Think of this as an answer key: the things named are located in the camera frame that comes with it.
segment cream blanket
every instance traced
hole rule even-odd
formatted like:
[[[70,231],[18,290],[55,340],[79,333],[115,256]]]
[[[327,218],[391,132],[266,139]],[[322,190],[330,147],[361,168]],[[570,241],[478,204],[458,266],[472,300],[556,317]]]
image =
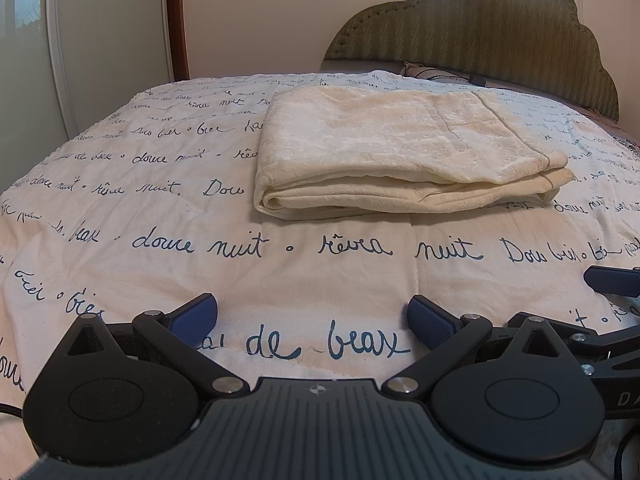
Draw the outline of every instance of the cream blanket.
[[[307,220],[548,203],[574,179],[566,164],[494,92],[296,88],[267,112],[254,204]]]

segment metal screw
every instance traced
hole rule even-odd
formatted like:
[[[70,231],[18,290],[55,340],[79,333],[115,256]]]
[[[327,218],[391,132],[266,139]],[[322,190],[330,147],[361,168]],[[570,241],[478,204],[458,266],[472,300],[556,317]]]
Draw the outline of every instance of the metal screw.
[[[244,383],[237,377],[218,377],[211,383],[211,387],[221,394],[234,394],[242,390]]]
[[[580,366],[585,375],[593,375],[596,369],[591,365],[582,365]]]
[[[410,394],[418,389],[418,381],[411,377],[394,377],[386,382],[386,386],[399,394]]]

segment white wall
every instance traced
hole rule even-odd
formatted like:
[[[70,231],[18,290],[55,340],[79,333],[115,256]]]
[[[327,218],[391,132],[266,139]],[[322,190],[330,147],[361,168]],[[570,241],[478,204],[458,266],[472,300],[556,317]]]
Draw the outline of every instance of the white wall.
[[[191,77],[316,72],[351,16],[389,1],[184,0]],[[618,89],[620,126],[640,131],[640,0],[581,1]]]
[[[577,0],[620,100],[618,125],[640,139],[640,0]]]
[[[183,0],[191,77],[317,72],[356,12],[393,0]]]

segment wooden door frame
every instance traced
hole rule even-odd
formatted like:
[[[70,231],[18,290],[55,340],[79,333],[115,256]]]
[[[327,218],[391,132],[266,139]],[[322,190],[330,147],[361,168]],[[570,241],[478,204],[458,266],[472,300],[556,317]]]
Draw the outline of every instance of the wooden door frame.
[[[171,61],[174,68],[174,80],[189,79],[189,62],[187,60],[187,44],[184,36],[184,13],[182,0],[166,0],[167,26],[169,28],[169,44]]]

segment white wardrobe door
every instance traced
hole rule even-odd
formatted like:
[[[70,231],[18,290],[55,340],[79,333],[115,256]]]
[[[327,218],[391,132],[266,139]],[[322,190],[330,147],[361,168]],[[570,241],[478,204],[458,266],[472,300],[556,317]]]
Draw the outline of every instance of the white wardrobe door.
[[[0,0],[0,193],[66,140],[46,0]]]
[[[57,0],[57,5],[66,84],[78,125],[73,134],[138,92],[170,81],[162,0]]]

